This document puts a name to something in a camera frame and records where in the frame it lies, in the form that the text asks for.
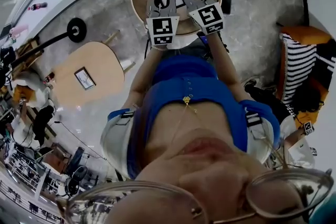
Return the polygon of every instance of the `striped cushion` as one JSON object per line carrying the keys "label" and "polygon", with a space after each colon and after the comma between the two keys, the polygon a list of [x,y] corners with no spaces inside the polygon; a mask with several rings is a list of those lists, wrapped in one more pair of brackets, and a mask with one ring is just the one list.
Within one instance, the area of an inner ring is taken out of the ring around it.
{"label": "striped cushion", "polygon": [[285,46],[285,81],[281,100],[289,105],[296,89],[308,78],[316,61],[316,45],[301,45],[287,34],[280,34]]}

